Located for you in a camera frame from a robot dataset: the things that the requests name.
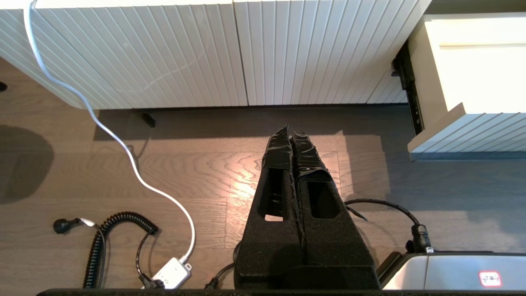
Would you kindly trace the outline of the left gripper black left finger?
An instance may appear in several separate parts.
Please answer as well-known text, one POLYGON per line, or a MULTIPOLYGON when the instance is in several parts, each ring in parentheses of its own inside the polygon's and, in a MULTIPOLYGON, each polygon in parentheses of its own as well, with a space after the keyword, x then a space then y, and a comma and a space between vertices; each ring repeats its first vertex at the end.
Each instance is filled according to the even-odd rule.
POLYGON ((261 176, 235 259, 238 290, 278 289, 286 272, 302 264, 300 214, 288 125, 269 137, 261 176))

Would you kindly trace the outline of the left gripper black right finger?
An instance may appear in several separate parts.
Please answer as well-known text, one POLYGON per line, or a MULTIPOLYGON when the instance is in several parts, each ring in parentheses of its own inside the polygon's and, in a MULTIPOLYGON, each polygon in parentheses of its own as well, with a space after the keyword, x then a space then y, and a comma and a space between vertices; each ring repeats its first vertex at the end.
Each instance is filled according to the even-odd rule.
POLYGON ((316 290, 379 290, 375 262, 308 135, 291 138, 302 265, 316 290))

